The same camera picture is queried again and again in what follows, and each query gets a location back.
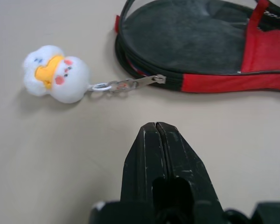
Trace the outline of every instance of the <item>black fabric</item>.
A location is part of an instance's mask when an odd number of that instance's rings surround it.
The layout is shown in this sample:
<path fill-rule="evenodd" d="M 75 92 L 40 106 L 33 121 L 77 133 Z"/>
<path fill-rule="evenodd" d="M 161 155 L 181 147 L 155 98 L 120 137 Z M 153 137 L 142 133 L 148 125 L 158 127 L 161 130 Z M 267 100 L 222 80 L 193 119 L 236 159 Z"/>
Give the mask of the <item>black fabric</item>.
<path fill-rule="evenodd" d="M 260 26 L 263 31 L 280 29 L 280 7 L 270 2 L 265 16 L 262 17 Z"/>
<path fill-rule="evenodd" d="M 137 54 L 160 67 L 237 73 L 251 12 L 218 0 L 156 0 L 133 12 L 122 30 Z"/>
<path fill-rule="evenodd" d="M 127 60 L 127 53 L 128 49 L 125 47 L 124 43 L 122 42 L 122 38 L 118 35 L 115 41 L 115 54 L 117 57 L 117 60 L 119 64 L 124 68 L 125 71 L 127 71 L 131 76 L 134 78 L 142 78 L 143 76 L 140 75 L 138 72 L 136 72 L 129 64 Z M 167 71 L 158 67 L 154 67 L 153 65 L 150 65 L 149 63 L 142 61 L 139 58 L 133 57 L 137 62 L 135 64 L 141 66 L 142 68 L 145 68 L 146 71 L 148 71 L 149 75 L 157 75 L 162 74 L 166 76 L 166 84 L 158 84 L 154 83 L 151 84 L 152 86 L 160 87 L 163 89 L 169 89 L 174 91 L 180 91 L 182 88 L 182 75 L 177 72 L 173 71 Z"/>

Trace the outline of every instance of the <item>black and red bag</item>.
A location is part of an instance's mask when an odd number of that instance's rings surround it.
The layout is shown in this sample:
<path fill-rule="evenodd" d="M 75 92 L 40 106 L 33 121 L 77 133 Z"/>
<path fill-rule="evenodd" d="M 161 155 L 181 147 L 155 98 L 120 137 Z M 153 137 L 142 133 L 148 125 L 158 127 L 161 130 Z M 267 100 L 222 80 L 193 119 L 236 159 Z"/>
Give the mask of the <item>black and red bag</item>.
<path fill-rule="evenodd" d="M 280 91 L 280 7 L 221 0 L 128 0 L 115 52 L 134 78 L 195 93 Z"/>

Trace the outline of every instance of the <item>pink cheek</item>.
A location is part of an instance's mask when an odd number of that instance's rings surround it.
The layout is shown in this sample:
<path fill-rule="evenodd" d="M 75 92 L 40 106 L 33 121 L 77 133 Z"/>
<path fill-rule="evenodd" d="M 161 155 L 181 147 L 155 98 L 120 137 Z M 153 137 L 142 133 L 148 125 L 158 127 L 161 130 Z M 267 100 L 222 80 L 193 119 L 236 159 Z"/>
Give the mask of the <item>pink cheek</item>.
<path fill-rule="evenodd" d="M 55 82 L 57 85 L 62 85 L 64 83 L 64 77 L 63 76 L 57 76 L 55 78 Z"/>
<path fill-rule="evenodd" d="M 64 63 L 66 63 L 67 65 L 72 65 L 73 62 L 71 60 L 64 60 Z"/>

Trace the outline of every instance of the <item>table surface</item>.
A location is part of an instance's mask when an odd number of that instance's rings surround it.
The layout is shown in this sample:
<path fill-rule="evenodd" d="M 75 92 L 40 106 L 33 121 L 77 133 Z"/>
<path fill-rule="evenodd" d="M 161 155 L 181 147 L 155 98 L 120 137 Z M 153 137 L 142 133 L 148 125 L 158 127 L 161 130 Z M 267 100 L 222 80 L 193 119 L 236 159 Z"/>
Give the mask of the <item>table surface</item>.
<path fill-rule="evenodd" d="M 250 215 L 256 202 L 280 201 L 280 92 L 147 87 L 71 105 L 26 93 L 21 63 L 47 44 L 82 58 L 93 83 L 126 78 L 113 51 L 124 3 L 0 1 L 0 224 L 85 224 L 93 203 L 119 199 L 124 159 L 139 128 L 156 121 L 176 126 L 200 156 L 223 208 Z"/>

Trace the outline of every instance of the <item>metal clasp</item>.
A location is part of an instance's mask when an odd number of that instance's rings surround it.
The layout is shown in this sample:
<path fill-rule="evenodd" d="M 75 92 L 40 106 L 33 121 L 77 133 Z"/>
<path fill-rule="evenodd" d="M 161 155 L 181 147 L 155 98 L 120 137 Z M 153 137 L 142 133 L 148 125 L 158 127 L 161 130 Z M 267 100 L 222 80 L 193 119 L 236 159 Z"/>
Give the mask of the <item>metal clasp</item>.
<path fill-rule="evenodd" d="M 111 88 L 108 91 L 110 93 L 116 93 L 120 91 L 131 91 L 153 83 L 164 84 L 165 82 L 166 82 L 166 77 L 163 75 L 148 76 L 139 79 L 128 78 L 123 81 L 109 82 L 108 85 L 111 86 Z"/>

